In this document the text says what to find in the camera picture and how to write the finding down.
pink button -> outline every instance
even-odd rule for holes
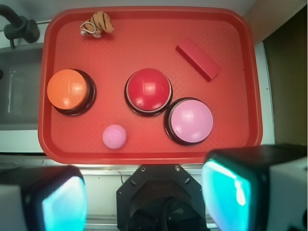
[[[172,103],[165,115],[168,135],[182,145],[204,141],[213,128],[210,109],[195,98],[183,98]]]
[[[129,107],[142,115],[162,112],[172,98],[169,79],[156,69],[137,71],[128,79],[125,88],[125,99]]]

orange button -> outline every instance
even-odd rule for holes
[[[78,107],[87,96],[87,83],[76,70],[55,73],[47,86],[47,96],[53,106],[70,110]]]

white wall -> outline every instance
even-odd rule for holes
[[[60,12],[73,8],[106,6],[199,6],[230,9],[243,16],[256,0],[0,0],[18,15],[35,21],[51,20]],[[0,31],[8,22],[0,17]]]

pink ball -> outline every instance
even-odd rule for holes
[[[108,126],[103,132],[103,142],[110,149],[119,149],[126,142],[125,129],[117,124]]]

red button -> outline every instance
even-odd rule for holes
[[[169,79],[156,69],[146,68],[134,73],[126,84],[128,105],[137,113],[156,115],[172,98]]]

